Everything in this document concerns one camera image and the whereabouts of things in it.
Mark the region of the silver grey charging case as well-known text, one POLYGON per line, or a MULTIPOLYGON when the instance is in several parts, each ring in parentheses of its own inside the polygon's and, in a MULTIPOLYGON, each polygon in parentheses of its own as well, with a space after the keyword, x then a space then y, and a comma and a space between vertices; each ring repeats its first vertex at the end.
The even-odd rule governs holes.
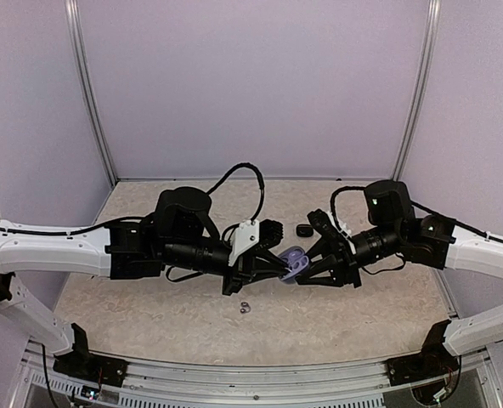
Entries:
POLYGON ((300 246, 289 247, 279 254, 279 258, 287 264, 287 272, 279 277, 282 283, 294 284, 296 277, 309 269, 310 260, 300 246))

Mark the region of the black earbud charging case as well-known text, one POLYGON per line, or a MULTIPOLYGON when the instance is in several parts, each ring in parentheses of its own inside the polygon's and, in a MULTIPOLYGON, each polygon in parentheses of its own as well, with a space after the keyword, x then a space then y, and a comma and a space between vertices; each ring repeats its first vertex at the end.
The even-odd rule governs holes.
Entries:
POLYGON ((295 231, 296 235, 301 238, 309 238, 314 235, 314 229, 310 224, 298 224, 295 231))

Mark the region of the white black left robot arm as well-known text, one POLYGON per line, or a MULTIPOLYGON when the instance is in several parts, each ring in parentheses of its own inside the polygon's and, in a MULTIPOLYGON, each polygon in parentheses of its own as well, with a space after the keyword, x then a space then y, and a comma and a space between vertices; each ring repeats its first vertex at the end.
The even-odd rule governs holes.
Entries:
POLYGON ((193 276, 218 275, 222 292, 288 272, 271 249, 280 244, 283 226, 257 215, 237 224, 224 242, 209 216, 211 197, 195 187, 160 193, 145 217, 123 217, 77 230, 9 222, 0 217, 0 313, 18 322, 79 377, 88 378, 99 361, 88 349, 87 335, 64 323, 28 295, 16 273, 65 272, 111 280, 157 277, 166 268, 193 276))

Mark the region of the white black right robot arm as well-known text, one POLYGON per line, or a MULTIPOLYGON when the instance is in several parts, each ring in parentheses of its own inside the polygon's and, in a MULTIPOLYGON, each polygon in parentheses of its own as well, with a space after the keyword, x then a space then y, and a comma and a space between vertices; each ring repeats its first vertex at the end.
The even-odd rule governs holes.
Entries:
MULTIPOLYGON (((371 229, 350 235, 336 215, 336 197, 349 188, 336 189, 330 210, 315 210, 308 221, 319 240, 308 250, 309 267, 296 275, 299 285, 342 287, 361 285, 367 266, 396 256, 403 263, 434 269, 467 270, 503 280, 503 237, 481 231, 432 209, 419 218, 421 204, 412 201, 405 183, 379 180, 358 190, 363 193, 371 229)), ((503 304, 464 319, 432 326, 424 351, 414 359, 415 371, 432 377, 444 367, 448 355, 466 354, 503 341, 503 304)))

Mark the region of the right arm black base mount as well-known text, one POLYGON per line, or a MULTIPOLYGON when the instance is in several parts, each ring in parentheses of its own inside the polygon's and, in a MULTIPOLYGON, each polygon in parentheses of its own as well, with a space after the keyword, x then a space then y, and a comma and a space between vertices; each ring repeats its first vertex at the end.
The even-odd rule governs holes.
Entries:
POLYGON ((421 350, 385 361, 390 385, 415 383, 448 374, 461 368, 459 357, 445 347, 445 332, 450 320, 435 323, 429 330, 421 350))

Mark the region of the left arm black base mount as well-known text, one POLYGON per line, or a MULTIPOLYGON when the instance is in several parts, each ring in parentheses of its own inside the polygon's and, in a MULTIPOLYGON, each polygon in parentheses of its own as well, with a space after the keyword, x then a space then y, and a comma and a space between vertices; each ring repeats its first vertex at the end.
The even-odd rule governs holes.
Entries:
POLYGON ((128 362, 123 359, 94 354, 89 350, 87 333, 71 323, 74 340, 71 350, 54 356, 54 371, 68 377, 121 388, 128 362))

